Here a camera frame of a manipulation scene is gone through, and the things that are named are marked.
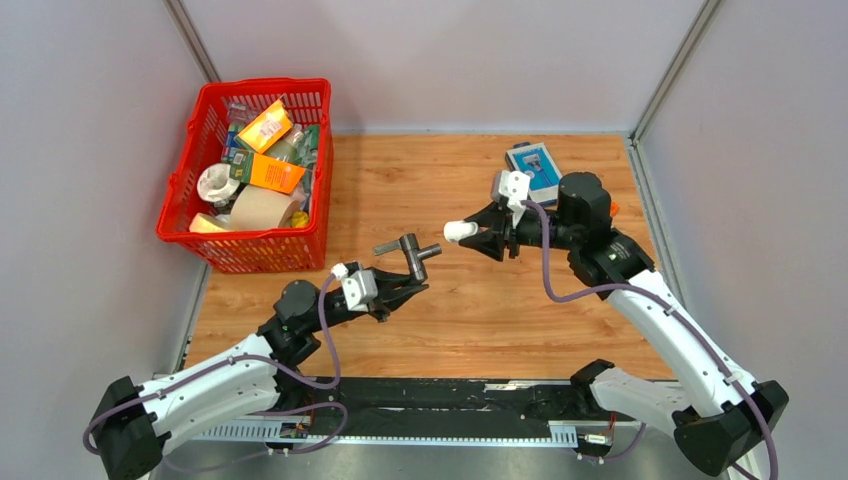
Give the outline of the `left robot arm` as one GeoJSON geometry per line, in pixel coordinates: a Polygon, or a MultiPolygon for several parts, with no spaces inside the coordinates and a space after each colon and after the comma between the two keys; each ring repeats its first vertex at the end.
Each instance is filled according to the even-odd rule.
{"type": "Polygon", "coordinates": [[[83,433],[110,479],[138,479],[192,437],[273,408],[289,415],[305,387],[341,380],[332,326],[368,315],[379,322],[427,289],[424,273],[392,273],[356,262],[336,265],[322,286],[287,284],[256,332],[191,368],[136,384],[112,382],[83,433]]]}

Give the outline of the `white PVC elbow fitting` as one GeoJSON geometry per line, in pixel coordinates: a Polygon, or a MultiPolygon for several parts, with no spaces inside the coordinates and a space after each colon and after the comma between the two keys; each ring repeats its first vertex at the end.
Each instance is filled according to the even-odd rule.
{"type": "Polygon", "coordinates": [[[449,221],[443,227],[443,236],[448,242],[459,243],[463,239],[476,235],[479,229],[480,227],[476,222],[449,221]]]}

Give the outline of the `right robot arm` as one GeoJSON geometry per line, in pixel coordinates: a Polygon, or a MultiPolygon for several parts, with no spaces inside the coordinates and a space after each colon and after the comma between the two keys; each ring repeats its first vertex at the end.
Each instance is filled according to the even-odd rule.
{"type": "Polygon", "coordinates": [[[490,203],[448,222],[444,237],[494,260],[524,247],[542,252],[542,274],[551,253],[567,252],[583,295],[612,305],[671,368],[677,389],[637,378],[614,363],[595,360],[572,375],[570,402],[581,417],[603,411],[629,416],[672,437],[702,473],[737,469],[739,460],[764,446],[768,475],[779,473],[774,428],[789,397],[774,380],[759,381],[727,355],[672,293],[645,250],[613,224],[609,192],[591,172],[572,172],[557,186],[554,209],[532,201],[529,177],[501,171],[490,203]]]}

